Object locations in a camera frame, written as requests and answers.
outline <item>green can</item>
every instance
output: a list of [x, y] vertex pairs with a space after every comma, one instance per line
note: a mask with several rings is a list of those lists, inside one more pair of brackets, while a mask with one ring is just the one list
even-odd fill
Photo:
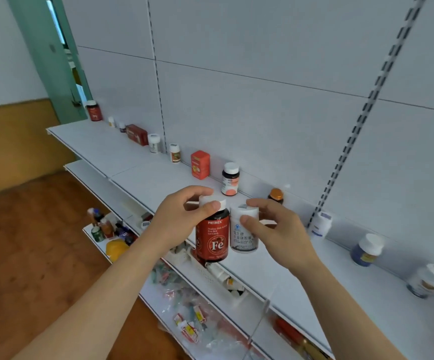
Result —
[[94, 237], [95, 242], [102, 242], [105, 240], [104, 233], [99, 226], [94, 226], [91, 230], [92, 236]]

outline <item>orange cap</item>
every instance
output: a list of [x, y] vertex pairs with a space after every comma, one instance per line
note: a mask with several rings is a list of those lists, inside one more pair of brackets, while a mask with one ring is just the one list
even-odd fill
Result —
[[281, 200], [284, 198], [284, 193], [279, 188], [273, 188], [270, 191], [270, 197], [272, 197], [275, 200]]

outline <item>person's left hand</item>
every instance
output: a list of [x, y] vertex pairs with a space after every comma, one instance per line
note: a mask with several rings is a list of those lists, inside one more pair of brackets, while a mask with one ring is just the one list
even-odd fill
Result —
[[164, 256], [171, 248], [184, 242], [200, 221], [219, 210], [220, 203], [215, 200], [202, 207], [188, 203], [198, 201], [201, 195], [210, 196], [213, 192], [212, 188], [189, 186], [169, 194], [157, 208], [152, 223], [142, 236], [158, 245], [160, 256]]

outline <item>brown floor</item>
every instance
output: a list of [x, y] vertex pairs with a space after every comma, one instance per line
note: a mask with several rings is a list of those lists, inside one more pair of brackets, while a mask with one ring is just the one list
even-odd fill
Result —
[[[109, 263], [82, 228], [102, 204], [62, 172], [0, 193], [0, 359], [9, 359], [55, 321]], [[187, 359], [136, 301], [108, 357]]]

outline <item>forearm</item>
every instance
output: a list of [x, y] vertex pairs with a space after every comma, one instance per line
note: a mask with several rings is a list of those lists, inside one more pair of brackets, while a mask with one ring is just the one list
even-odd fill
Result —
[[321, 262], [305, 273], [291, 272], [301, 281], [336, 360], [406, 360]]
[[105, 359], [155, 262], [142, 235], [94, 285], [14, 359]]

